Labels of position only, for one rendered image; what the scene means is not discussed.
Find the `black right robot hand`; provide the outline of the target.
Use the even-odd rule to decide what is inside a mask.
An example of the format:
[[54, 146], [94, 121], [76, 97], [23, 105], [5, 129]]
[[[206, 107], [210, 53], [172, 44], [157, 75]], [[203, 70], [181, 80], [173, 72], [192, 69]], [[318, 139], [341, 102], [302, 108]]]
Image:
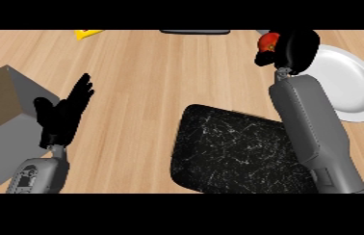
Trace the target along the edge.
[[275, 68], [288, 68], [290, 75], [303, 72], [315, 58], [319, 46], [319, 37], [312, 30], [269, 30], [279, 35], [274, 51], [260, 52], [254, 57], [257, 66], [274, 65]]

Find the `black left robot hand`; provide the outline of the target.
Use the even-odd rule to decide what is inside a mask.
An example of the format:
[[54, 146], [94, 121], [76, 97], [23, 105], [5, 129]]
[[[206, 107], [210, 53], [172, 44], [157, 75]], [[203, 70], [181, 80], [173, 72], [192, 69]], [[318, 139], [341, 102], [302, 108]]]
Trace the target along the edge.
[[32, 101], [36, 122], [42, 127], [39, 147], [47, 149], [57, 144], [67, 146], [72, 142], [82, 113], [94, 94], [91, 76], [83, 73], [76, 81], [66, 99], [52, 104], [45, 97]]

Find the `red tomato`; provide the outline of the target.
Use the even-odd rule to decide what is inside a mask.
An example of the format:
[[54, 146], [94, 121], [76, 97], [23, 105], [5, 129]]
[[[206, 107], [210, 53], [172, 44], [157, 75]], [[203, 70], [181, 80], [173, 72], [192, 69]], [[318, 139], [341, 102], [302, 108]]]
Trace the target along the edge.
[[257, 41], [257, 48], [260, 52], [274, 51], [275, 44], [278, 41], [279, 35], [276, 33], [265, 33]]

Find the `white plate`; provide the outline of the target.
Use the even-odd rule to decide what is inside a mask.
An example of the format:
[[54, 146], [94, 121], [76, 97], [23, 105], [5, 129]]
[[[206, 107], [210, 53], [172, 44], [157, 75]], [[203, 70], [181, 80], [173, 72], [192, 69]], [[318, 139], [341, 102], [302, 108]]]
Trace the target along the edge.
[[364, 122], [364, 60], [338, 47], [321, 44], [302, 75], [319, 82], [338, 119]]

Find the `black speckled tray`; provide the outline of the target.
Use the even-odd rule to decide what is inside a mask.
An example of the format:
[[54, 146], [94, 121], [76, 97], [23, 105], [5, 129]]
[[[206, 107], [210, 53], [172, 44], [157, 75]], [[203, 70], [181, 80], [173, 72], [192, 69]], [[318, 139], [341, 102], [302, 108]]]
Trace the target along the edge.
[[184, 108], [173, 182], [204, 194], [313, 194], [282, 123], [204, 105]]

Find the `grey open box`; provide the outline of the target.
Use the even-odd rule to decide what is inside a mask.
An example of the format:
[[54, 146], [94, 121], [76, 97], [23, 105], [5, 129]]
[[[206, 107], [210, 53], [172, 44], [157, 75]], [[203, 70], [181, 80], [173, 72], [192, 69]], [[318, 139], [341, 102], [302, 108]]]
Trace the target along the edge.
[[45, 97], [57, 104], [58, 97], [8, 65], [0, 67], [0, 185], [11, 178], [20, 163], [41, 157], [42, 127], [36, 123], [32, 101]]

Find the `dark grey flat object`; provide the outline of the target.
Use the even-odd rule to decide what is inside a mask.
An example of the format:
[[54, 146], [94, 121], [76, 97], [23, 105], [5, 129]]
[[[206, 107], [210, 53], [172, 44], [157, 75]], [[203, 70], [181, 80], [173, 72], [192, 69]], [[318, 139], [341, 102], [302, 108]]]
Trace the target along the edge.
[[175, 35], [226, 35], [229, 30], [159, 30], [164, 34]]

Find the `yellow object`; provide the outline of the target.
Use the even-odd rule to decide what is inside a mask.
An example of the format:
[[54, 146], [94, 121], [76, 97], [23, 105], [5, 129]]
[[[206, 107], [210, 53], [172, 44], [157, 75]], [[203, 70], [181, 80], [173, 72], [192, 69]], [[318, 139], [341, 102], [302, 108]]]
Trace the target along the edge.
[[100, 32], [101, 30], [75, 30], [73, 34], [75, 34], [76, 39], [80, 40], [85, 37], [89, 37]]

